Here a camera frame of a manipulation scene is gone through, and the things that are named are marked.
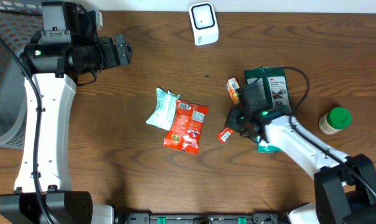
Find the red sachet stick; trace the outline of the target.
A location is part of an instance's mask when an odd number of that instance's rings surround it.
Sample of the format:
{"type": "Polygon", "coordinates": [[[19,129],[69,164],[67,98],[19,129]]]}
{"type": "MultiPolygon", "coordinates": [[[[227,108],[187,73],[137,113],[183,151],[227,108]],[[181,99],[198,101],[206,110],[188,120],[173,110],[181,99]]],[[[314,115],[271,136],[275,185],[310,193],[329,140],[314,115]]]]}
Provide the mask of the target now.
{"type": "Polygon", "coordinates": [[[221,143],[225,143],[226,140],[234,133],[234,130],[230,128],[224,128],[221,132],[218,133],[217,139],[221,143]]]}

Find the small orange box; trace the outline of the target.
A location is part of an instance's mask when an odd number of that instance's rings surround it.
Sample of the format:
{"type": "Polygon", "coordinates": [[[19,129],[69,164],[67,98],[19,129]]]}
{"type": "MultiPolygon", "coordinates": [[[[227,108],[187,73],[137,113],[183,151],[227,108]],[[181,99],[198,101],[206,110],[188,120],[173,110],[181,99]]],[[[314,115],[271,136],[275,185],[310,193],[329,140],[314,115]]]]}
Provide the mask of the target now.
{"type": "Polygon", "coordinates": [[[237,82],[236,78],[230,78],[227,82],[226,89],[228,91],[228,94],[230,95],[233,103],[237,105],[239,103],[238,93],[237,89],[239,89],[240,86],[237,82]]]}

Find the green product pouch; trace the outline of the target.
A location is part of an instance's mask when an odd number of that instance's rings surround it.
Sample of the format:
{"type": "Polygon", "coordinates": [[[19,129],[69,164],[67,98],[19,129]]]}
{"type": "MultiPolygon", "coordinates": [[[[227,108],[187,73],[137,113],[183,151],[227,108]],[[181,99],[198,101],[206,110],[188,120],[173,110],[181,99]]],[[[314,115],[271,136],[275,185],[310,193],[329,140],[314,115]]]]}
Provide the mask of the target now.
{"type": "Polygon", "coordinates": [[[258,152],[278,152],[280,148],[270,143],[270,138],[266,136],[265,126],[276,118],[290,114],[291,105],[285,72],[280,67],[259,67],[245,70],[244,76],[246,85],[257,84],[260,93],[268,102],[267,107],[259,108],[261,112],[258,121],[261,124],[261,136],[253,139],[258,143],[258,152]]]}

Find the orange snack packet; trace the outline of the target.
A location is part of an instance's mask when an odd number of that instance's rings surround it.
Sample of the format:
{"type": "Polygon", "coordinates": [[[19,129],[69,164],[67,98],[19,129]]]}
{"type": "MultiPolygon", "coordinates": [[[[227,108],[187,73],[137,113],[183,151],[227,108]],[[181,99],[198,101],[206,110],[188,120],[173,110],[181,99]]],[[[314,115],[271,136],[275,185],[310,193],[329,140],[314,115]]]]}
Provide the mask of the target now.
{"type": "Polygon", "coordinates": [[[174,121],[164,138],[163,146],[198,154],[201,131],[208,110],[206,106],[177,100],[174,121]]]}

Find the mint green wipes pack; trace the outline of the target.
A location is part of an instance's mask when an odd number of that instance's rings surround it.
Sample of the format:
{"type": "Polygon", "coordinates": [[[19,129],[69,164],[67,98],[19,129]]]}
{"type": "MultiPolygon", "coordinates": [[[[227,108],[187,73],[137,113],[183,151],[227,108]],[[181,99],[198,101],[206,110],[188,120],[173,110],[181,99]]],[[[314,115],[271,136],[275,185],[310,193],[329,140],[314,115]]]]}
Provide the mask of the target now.
{"type": "Polygon", "coordinates": [[[179,98],[180,95],[156,88],[157,104],[152,115],[146,120],[146,124],[169,131],[176,113],[176,100],[179,98]]]}

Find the green lid spice jar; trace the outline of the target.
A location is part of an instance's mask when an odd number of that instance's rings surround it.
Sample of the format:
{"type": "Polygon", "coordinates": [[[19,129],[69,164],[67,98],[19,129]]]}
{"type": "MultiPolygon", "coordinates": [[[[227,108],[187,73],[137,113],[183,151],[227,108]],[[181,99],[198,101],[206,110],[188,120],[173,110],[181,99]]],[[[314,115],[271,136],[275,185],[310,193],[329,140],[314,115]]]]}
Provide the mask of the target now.
{"type": "Polygon", "coordinates": [[[319,119],[319,129],[333,135],[348,128],[352,123],[351,113],[343,107],[335,107],[319,119]]]}

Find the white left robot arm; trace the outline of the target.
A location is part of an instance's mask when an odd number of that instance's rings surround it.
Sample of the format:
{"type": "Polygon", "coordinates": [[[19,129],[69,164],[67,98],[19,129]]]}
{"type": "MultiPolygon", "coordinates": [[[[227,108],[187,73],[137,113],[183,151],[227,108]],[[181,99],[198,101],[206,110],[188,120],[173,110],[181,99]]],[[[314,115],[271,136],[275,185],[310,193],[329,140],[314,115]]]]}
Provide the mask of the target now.
{"type": "Polygon", "coordinates": [[[132,48],[115,37],[43,31],[19,57],[26,76],[26,138],[11,194],[0,195],[0,214],[11,223],[122,223],[113,205],[96,204],[72,190],[68,131],[79,75],[127,65],[132,48]]]}

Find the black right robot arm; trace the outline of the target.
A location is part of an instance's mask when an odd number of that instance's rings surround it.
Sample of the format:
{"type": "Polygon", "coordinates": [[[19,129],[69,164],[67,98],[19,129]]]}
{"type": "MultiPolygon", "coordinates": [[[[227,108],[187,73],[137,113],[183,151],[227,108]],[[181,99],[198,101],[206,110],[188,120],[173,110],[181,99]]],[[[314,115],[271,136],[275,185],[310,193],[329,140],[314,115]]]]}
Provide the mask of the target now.
{"type": "Polygon", "coordinates": [[[316,202],[288,211],[286,223],[376,223],[376,170],[364,154],[334,149],[282,108],[253,111],[235,105],[226,125],[281,149],[313,179],[316,202]]]}

